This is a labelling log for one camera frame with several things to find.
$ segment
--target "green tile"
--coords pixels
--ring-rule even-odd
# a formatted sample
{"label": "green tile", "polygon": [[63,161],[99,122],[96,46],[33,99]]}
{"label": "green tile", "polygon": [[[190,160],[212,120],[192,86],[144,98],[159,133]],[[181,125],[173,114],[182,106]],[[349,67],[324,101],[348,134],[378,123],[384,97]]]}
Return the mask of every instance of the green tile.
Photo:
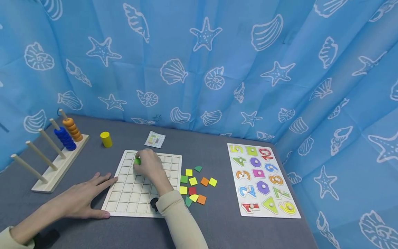
{"label": "green tile", "polygon": [[187,176],[181,176],[181,183],[188,183],[188,177]]}

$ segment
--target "yellow triangle piece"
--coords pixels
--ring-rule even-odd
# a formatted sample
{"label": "yellow triangle piece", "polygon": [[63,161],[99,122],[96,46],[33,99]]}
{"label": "yellow triangle piece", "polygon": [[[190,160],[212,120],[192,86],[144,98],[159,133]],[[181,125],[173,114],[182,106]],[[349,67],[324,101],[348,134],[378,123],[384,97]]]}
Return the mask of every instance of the yellow triangle piece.
{"label": "yellow triangle piece", "polygon": [[193,195],[191,195],[189,198],[190,198],[191,200],[193,200],[193,202],[196,202],[196,201],[198,200],[198,198],[199,198],[199,195],[198,195],[198,194],[193,194]]}

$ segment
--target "hand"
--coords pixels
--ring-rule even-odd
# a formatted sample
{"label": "hand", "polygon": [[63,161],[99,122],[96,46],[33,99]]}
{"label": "hand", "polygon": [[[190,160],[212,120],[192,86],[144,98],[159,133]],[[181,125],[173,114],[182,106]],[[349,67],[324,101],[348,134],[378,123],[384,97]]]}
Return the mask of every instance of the hand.
{"label": "hand", "polygon": [[111,173],[100,176],[97,172],[91,180],[72,186],[44,205],[51,210],[57,210],[59,218],[107,219],[110,217],[107,211],[92,209],[90,204],[99,193],[118,179],[109,179],[110,177]]}

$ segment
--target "number puzzle board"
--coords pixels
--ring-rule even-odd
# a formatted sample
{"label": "number puzzle board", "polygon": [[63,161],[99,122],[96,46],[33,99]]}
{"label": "number puzzle board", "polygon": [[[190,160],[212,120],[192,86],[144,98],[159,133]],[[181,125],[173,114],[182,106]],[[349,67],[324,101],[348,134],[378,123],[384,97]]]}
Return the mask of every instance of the number puzzle board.
{"label": "number puzzle board", "polygon": [[269,147],[228,143],[241,216],[300,219]]}
{"label": "number puzzle board", "polygon": [[[116,170],[118,181],[111,186],[102,205],[102,210],[111,216],[163,218],[155,212],[150,201],[159,197],[152,182],[134,171],[133,164],[137,151],[125,150]],[[181,180],[181,155],[157,153],[163,169],[175,190],[179,190]]]}

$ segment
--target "right hand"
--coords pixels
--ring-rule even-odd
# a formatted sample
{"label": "right hand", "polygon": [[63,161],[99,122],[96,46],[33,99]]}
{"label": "right hand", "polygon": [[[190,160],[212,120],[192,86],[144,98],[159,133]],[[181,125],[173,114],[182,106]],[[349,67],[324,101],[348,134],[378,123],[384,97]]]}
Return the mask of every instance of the right hand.
{"label": "right hand", "polygon": [[135,158],[141,158],[141,165],[133,165],[134,171],[137,171],[140,175],[149,178],[152,182],[155,182],[158,178],[167,179],[162,161],[153,150],[146,148],[138,151],[137,154],[135,154]]}

